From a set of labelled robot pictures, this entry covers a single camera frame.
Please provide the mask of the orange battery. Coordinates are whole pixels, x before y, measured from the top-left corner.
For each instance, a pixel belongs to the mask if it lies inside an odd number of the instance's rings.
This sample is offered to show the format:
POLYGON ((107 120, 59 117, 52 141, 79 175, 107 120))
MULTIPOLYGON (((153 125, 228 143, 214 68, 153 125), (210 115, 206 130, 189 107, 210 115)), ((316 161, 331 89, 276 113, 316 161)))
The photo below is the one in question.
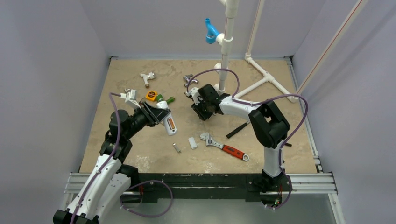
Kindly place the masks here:
POLYGON ((167 119, 167 122, 168 122, 168 124, 170 126, 170 129, 173 131, 175 129, 175 124, 173 122, 173 119, 169 118, 169 119, 167 119))

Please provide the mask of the white remote control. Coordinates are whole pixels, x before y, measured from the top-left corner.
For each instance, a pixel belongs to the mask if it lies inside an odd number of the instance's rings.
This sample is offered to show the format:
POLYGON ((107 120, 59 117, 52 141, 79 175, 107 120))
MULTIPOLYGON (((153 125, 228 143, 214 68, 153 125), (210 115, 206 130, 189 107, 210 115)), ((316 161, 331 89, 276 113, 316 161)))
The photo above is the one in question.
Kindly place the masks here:
MULTIPOLYGON (((158 108, 162 108, 162 109, 169 109, 168 103, 166 101, 160 101, 157 102, 156 106, 158 108)), ((169 136, 173 136, 177 133, 177 127, 176 124, 174 122, 174 119, 171 115, 171 113, 169 113, 163 120, 162 120, 162 124, 165 127, 165 130, 167 132, 167 134, 169 136)))

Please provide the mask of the white battery cover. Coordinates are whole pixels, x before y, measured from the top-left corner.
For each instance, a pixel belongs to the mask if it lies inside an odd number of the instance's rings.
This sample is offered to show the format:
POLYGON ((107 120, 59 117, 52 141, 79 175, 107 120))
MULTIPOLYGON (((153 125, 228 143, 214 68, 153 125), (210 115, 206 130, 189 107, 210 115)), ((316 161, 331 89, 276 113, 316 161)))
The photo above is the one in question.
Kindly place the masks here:
POLYGON ((196 142, 195 142, 195 139, 193 137, 190 137, 188 139, 188 142, 190 144, 191 149, 196 149, 198 147, 196 142))

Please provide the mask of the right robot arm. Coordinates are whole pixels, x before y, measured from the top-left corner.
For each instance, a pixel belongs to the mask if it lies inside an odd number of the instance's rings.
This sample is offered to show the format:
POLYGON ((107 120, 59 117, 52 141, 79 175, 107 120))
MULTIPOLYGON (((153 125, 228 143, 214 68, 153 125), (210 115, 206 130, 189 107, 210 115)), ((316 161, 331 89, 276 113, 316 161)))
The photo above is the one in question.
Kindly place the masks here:
POLYGON ((219 95, 210 84, 201 88, 194 87, 186 91, 185 95, 193 100, 191 107, 203 121, 214 114, 248 119, 264 149, 263 186, 273 190, 280 185, 284 176, 280 147, 288 136, 290 125, 272 99, 253 102, 235 98, 227 93, 219 95))

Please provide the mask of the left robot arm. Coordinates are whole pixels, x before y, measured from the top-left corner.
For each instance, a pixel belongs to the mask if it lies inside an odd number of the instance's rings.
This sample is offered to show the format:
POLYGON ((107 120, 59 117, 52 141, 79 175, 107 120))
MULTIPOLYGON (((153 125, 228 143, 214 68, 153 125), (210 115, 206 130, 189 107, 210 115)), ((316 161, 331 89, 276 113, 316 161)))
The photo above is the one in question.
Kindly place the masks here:
POLYGON ((170 109, 147 103, 141 103, 133 115, 115 109, 93 171, 67 208, 55 212, 53 223, 100 224, 105 221, 121 195, 139 186, 138 168, 124 164, 132 148, 130 139, 145 126, 158 125, 170 113, 170 109))

